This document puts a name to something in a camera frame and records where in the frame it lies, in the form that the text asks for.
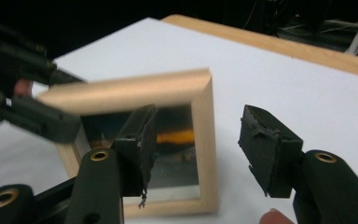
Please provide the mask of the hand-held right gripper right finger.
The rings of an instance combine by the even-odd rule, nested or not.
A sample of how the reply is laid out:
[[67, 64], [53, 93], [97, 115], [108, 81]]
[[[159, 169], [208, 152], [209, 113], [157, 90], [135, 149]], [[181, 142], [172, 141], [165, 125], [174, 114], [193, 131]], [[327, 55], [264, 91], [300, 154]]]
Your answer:
[[239, 146], [270, 198], [294, 196], [298, 224], [358, 224], [358, 176], [339, 156], [303, 140], [267, 110], [246, 105]]

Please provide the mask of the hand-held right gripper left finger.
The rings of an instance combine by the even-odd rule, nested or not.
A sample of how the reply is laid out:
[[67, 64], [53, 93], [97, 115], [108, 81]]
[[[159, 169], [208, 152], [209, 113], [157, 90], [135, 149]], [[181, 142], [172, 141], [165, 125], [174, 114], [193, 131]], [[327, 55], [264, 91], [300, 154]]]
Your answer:
[[154, 105], [135, 109], [111, 147], [83, 156], [64, 224], [124, 224], [125, 197], [139, 197], [145, 205], [157, 113]]

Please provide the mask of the wooden picture frame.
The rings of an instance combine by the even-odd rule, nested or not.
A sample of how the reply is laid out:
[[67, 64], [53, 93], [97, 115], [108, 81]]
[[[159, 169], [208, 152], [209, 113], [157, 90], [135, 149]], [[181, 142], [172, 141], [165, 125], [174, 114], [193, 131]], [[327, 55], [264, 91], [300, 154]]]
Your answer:
[[124, 202], [124, 216], [164, 217], [215, 213], [219, 209], [216, 144], [213, 114], [213, 78], [197, 69], [138, 77], [122, 77], [90, 83], [61, 84], [37, 95], [44, 104], [67, 113], [89, 116], [129, 111], [137, 106], [188, 105], [191, 109], [199, 184], [197, 196], [187, 198], [186, 187], [153, 189], [154, 199], [139, 209]]

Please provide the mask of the white table board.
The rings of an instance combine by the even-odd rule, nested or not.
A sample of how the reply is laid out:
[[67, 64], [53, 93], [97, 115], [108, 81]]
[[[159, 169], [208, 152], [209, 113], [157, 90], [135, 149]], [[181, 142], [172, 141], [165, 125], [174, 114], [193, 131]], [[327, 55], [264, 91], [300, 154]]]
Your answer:
[[[358, 176], [358, 69], [351, 67], [351, 61], [350, 55], [344, 55], [337, 68], [330, 68], [324, 57], [309, 63], [144, 19], [61, 56], [57, 64], [82, 79], [80, 83], [209, 70], [213, 78], [218, 211], [124, 216], [125, 223], [255, 224], [270, 208], [296, 221], [295, 197], [270, 198], [251, 173], [239, 146], [244, 107], [267, 110], [303, 140], [304, 152], [319, 149], [333, 153]], [[1, 123], [0, 187], [22, 183], [42, 191], [76, 177], [83, 156], [111, 143], [133, 109], [82, 116], [96, 118], [98, 128], [93, 135], [79, 130], [76, 139], [66, 144]], [[158, 106], [158, 149], [145, 205], [140, 205], [140, 198], [127, 199], [139, 209], [163, 198], [154, 197], [153, 189], [186, 187], [187, 198], [198, 195], [194, 190], [199, 177], [188, 105]]]

